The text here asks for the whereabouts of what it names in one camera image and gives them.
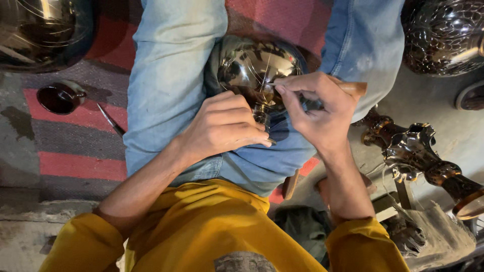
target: dark brown cup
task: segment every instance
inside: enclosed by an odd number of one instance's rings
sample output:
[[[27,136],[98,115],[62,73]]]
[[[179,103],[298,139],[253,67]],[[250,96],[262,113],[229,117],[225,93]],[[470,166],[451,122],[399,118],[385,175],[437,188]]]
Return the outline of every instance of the dark brown cup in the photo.
[[[70,81],[55,82],[37,91],[37,100],[48,111],[67,115],[84,103],[86,92]]]

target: forearm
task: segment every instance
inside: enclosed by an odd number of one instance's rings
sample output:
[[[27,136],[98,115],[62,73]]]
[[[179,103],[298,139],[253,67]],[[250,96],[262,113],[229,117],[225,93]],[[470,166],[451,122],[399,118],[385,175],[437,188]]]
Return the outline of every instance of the forearm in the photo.
[[[139,220],[188,166],[195,163],[183,150],[178,138],[173,139],[156,157],[119,185],[95,214],[113,225],[126,239]]]
[[[375,217],[365,184],[351,155],[349,142],[337,151],[318,150],[328,179],[319,188],[337,224]]]

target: leg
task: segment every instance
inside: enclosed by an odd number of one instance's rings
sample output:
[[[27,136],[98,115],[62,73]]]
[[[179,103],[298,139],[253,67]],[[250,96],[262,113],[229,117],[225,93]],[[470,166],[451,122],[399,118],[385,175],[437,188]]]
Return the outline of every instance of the leg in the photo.
[[[368,82],[368,94],[360,100],[353,121],[363,118],[393,86],[404,47],[403,2],[334,1],[319,70],[345,81]],[[224,153],[219,175],[267,196],[316,153],[287,119],[280,120],[270,134],[277,146],[249,146]]]
[[[352,122],[365,117],[393,87],[405,45],[400,21],[404,2],[334,1],[319,71],[344,81],[368,82]]]
[[[203,100],[203,68],[215,39],[227,30],[224,0],[144,0],[133,36],[136,60],[128,88],[128,132],[124,135],[128,176],[149,162],[179,134]],[[206,159],[184,174],[187,180],[213,176]]]

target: dark green cloth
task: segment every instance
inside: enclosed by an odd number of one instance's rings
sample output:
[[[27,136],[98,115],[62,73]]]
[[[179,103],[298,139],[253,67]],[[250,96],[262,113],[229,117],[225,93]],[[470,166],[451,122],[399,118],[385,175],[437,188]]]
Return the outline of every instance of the dark green cloth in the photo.
[[[326,269],[329,268],[329,262],[324,260],[327,259],[324,242],[331,232],[326,211],[318,212],[308,206],[283,207],[276,210],[274,222]]]

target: yellow shirt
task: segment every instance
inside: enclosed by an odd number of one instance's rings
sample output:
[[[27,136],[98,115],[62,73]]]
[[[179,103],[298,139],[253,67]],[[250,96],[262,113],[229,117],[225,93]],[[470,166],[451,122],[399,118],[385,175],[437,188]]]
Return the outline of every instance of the yellow shirt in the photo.
[[[326,271],[266,215],[269,201],[222,180],[167,188],[134,230],[126,271],[215,271],[228,253],[263,255],[277,271]],[[400,252],[375,220],[339,225],[327,238],[332,270],[408,271]],[[40,271],[116,271],[124,252],[121,234],[101,217],[72,218]]]

